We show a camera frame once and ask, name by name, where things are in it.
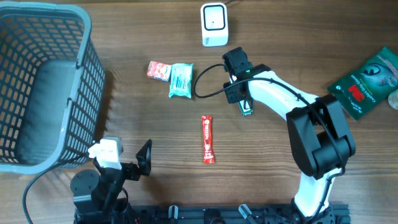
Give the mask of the green white gum pack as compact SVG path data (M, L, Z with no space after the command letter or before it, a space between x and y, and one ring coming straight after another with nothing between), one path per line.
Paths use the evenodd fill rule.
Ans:
M238 106L243 116L251 115L253 113L252 106L246 100L240 101Z

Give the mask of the red coffee stick sachet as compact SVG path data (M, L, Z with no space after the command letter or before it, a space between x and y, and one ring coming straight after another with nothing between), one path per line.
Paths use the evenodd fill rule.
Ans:
M203 162L204 164L213 164L215 163L215 155L213 152L211 115L205 115L201 117L201 127L203 133L203 148L204 148Z

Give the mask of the teal wet wipes pack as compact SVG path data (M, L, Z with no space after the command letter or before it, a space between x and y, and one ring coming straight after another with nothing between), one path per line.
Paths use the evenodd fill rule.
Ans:
M192 97L193 64L175 63L171 68L169 98Z

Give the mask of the orange candy pack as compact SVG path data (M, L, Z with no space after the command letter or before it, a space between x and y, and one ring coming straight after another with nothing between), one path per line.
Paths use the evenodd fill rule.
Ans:
M170 80L172 66L166 63L150 61L147 69L147 77L168 82Z

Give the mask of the green glove package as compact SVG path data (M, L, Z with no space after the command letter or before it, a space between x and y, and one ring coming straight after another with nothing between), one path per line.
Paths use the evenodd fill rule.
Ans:
M383 47L358 69L332 83L327 90L358 120L397 90L397 55Z

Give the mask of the green lidded small jar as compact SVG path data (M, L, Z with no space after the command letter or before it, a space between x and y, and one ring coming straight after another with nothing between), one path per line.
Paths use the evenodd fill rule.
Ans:
M392 108L394 108L395 110L398 110L398 90L394 90L392 93L390 93L387 100L388 100L388 104Z

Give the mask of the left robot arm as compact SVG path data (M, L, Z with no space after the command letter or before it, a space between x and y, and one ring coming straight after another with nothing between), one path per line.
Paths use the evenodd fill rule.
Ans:
M76 206L75 223L140 223L138 213L131 207L124 192L125 181L138 181L151 172L151 147L149 139L136 154L137 163L119 160L123 153L119 138L103 138L88 149L96 167L77 173L70 183L73 203Z

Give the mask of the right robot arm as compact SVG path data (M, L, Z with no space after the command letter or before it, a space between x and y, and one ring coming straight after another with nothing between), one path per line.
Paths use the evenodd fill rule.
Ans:
M335 179L345 174L356 150L338 100L301 91L264 64L254 66L241 47L222 60L229 74L223 85L229 103L258 101L287 123L292 157L301 171L291 223L350 223L348 206L328 201Z

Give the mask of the white barcode scanner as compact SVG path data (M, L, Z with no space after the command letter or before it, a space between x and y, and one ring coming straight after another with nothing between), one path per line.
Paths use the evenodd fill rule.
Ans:
M201 37L204 47L219 47L228 43L228 10L222 2L201 6Z

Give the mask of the grey plastic mesh basket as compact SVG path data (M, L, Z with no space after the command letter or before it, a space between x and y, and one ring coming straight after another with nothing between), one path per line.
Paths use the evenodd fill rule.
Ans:
M71 4L1 3L1 171L85 162L105 71L90 15Z

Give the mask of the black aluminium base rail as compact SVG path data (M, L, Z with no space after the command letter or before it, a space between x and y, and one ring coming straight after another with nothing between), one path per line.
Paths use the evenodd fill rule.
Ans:
M304 218L290 204L235 207L178 207L118 205L109 214L75 212L75 223L350 223L347 205L329 205L314 219Z

